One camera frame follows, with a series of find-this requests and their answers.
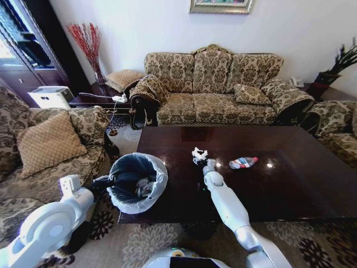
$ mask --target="sofa armrest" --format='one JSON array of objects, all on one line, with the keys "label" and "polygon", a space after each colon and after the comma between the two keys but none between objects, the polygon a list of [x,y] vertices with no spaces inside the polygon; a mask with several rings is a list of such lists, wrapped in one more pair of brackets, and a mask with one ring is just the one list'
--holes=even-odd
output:
[{"label": "sofa armrest", "polygon": [[329,133],[341,133],[349,125],[356,102],[326,101],[315,104],[306,114],[301,127],[316,137]]},{"label": "sofa armrest", "polygon": [[143,109],[147,126],[157,126],[156,113],[168,100],[169,93],[162,82],[154,75],[144,76],[129,90],[129,100],[134,109]]},{"label": "sofa armrest", "polygon": [[133,88],[130,90],[130,102],[133,109],[145,112],[145,125],[157,126],[156,113],[160,109],[161,103],[145,87]]},{"label": "sofa armrest", "polygon": [[278,114],[277,125],[289,125],[292,120],[296,121],[314,102],[312,96],[281,79],[271,79],[261,90]]},{"label": "sofa armrest", "polygon": [[37,125],[62,111],[68,111],[73,128],[83,145],[103,146],[104,132],[109,124],[109,117],[105,110],[99,106],[68,110],[61,108],[32,108],[30,110],[29,125]]}]

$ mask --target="glossy table surface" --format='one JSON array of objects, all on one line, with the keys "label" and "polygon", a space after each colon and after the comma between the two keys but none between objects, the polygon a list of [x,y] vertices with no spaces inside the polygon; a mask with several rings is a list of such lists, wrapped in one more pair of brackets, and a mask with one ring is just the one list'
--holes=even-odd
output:
[{"label": "glossy table surface", "polygon": [[[169,180],[148,211],[122,213],[120,223],[205,222],[219,215],[192,162],[197,146],[246,207],[251,222],[357,218],[357,172],[299,127],[145,127],[138,152],[163,160]],[[232,170],[242,156],[259,161]]]}]

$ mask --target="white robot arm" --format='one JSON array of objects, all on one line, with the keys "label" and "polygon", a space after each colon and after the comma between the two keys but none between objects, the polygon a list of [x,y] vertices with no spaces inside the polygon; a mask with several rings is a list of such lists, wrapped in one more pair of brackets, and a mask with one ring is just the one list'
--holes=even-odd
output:
[{"label": "white robot arm", "polygon": [[0,250],[0,268],[34,267],[46,252],[55,251],[69,242],[80,226],[94,199],[112,182],[108,176],[98,178],[105,185],[80,188],[77,175],[60,179],[63,197],[33,211],[22,223],[20,235]]},{"label": "white robot arm", "polygon": [[241,246],[253,252],[247,257],[247,267],[291,267],[278,247],[252,228],[247,210],[224,183],[222,175],[215,171],[215,165],[215,160],[208,159],[207,166],[203,168],[204,182],[223,223],[233,231]]}]

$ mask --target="brown diamond pattern pillow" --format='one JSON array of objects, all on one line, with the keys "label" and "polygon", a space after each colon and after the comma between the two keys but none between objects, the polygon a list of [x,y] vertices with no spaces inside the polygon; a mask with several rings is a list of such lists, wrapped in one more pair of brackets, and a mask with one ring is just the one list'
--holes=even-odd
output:
[{"label": "brown diamond pattern pillow", "polygon": [[87,153],[66,111],[21,131],[17,146],[23,163],[21,178]]},{"label": "brown diamond pattern pillow", "polygon": [[118,92],[123,92],[132,82],[143,78],[143,74],[133,70],[115,71],[107,75],[106,84]]},{"label": "brown diamond pattern pillow", "polygon": [[268,97],[259,88],[238,84],[234,87],[234,92],[238,103],[271,104]]}]

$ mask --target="framed painting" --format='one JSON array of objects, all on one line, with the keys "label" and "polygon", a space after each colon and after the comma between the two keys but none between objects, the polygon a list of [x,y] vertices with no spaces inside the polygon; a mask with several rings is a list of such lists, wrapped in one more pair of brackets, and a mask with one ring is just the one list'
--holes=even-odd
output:
[{"label": "framed painting", "polygon": [[190,13],[249,14],[254,0],[190,0]]}]

